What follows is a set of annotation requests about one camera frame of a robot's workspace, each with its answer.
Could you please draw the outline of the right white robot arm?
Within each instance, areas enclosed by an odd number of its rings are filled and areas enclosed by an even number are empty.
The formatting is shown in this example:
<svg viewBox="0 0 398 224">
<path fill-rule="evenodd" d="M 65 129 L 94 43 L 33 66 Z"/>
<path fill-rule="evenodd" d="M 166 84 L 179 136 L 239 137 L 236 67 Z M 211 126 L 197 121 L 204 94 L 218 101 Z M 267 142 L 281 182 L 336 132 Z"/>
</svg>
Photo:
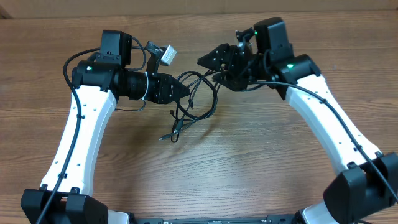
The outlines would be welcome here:
<svg viewBox="0 0 398 224">
<path fill-rule="evenodd" d="M 275 89 L 307 122 L 336 175 L 320 203 L 267 223 L 361 223 L 397 203 L 397 155 L 384 154 L 353 124 L 332 95 L 319 67 L 294 55 L 284 21 L 264 19 L 198 59 L 214 81 L 235 92 Z"/>
</svg>

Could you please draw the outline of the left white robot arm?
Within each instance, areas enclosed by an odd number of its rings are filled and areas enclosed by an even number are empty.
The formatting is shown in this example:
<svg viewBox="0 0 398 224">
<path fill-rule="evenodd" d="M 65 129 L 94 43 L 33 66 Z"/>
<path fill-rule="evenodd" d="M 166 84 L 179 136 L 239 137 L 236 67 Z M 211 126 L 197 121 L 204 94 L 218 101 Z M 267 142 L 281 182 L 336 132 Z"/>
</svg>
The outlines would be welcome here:
<svg viewBox="0 0 398 224">
<path fill-rule="evenodd" d="M 31 223 L 134 223 L 130 212 L 110 210 L 94 199 L 93 182 L 105 127 L 120 97 L 168 104 L 190 90 L 158 71 L 176 50 L 104 30 L 101 45 L 85 51 L 71 72 L 64 72 L 71 105 L 53 162 L 38 189 L 25 189 L 21 207 Z"/>
</svg>

